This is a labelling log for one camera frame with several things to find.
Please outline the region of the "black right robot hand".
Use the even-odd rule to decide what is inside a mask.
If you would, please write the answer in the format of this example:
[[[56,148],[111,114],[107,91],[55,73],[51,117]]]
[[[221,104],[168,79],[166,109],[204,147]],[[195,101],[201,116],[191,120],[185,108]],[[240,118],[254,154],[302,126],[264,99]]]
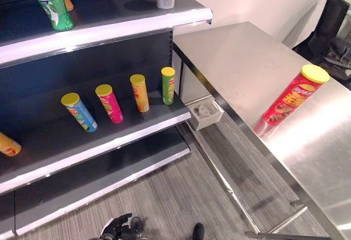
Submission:
[[[203,240],[205,234],[204,225],[197,223],[193,229],[192,240]]]

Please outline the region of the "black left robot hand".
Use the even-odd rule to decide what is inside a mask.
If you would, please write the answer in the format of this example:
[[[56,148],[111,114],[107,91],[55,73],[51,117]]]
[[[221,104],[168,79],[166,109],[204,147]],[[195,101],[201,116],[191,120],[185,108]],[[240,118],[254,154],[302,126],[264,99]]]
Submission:
[[[104,226],[100,239],[141,239],[143,232],[141,218],[128,213],[110,219]]]

